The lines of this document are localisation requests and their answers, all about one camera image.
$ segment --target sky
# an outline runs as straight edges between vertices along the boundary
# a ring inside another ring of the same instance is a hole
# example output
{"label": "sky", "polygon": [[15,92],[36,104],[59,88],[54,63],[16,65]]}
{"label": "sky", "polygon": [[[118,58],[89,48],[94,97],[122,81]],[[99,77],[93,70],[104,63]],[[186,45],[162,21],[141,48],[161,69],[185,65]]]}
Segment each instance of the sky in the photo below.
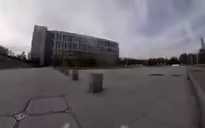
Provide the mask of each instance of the sky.
{"label": "sky", "polygon": [[119,43],[120,56],[196,52],[205,40],[205,0],[0,0],[0,44],[29,52],[34,25]]}

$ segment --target concrete bollard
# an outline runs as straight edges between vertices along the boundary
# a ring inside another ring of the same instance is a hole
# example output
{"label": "concrete bollard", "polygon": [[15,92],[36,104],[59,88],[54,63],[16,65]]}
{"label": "concrete bollard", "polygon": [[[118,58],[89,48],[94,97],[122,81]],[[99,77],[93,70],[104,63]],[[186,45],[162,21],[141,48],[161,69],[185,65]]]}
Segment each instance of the concrete bollard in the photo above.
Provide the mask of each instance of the concrete bollard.
{"label": "concrete bollard", "polygon": [[103,91],[103,74],[102,73],[90,74],[89,92],[98,93],[102,91]]}
{"label": "concrete bollard", "polygon": [[78,79],[79,79],[78,70],[73,70],[72,71],[72,80],[78,80]]}
{"label": "concrete bollard", "polygon": [[66,76],[68,76],[69,75],[69,69],[64,69],[64,74],[66,75]]}

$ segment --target cloudy sky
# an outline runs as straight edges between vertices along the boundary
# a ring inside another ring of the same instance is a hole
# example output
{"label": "cloudy sky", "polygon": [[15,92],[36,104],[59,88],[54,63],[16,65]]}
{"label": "cloudy sky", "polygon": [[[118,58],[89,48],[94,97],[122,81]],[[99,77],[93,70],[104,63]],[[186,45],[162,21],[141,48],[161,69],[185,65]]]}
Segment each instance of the cloudy sky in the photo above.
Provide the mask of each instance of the cloudy sky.
{"label": "cloudy sky", "polygon": [[0,44],[30,51],[34,25],[119,42],[122,57],[195,52],[205,0],[0,0]]}

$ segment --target paved plaza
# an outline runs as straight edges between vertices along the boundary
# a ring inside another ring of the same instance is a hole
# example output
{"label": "paved plaza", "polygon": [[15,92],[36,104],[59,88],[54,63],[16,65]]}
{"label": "paved plaza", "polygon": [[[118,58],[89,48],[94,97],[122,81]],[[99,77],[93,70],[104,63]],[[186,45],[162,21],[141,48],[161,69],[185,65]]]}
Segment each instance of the paved plaza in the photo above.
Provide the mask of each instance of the paved plaza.
{"label": "paved plaza", "polygon": [[[93,72],[104,73],[102,93],[88,92]],[[198,128],[198,115],[185,67],[80,70],[78,81],[0,70],[0,128]]]}

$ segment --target pavement tile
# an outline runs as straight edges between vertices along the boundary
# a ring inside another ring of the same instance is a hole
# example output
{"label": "pavement tile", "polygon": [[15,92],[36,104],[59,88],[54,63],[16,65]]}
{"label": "pavement tile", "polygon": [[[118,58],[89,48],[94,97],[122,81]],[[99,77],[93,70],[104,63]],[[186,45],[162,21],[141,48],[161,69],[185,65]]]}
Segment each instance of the pavement tile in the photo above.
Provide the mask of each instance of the pavement tile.
{"label": "pavement tile", "polygon": [[30,117],[22,121],[18,128],[79,128],[68,113]]}
{"label": "pavement tile", "polygon": [[60,97],[43,98],[31,100],[27,107],[27,113],[45,113],[45,112],[57,112],[64,111],[68,108],[64,99]]}
{"label": "pavement tile", "polygon": [[0,128],[13,128],[16,120],[12,117],[0,117]]}

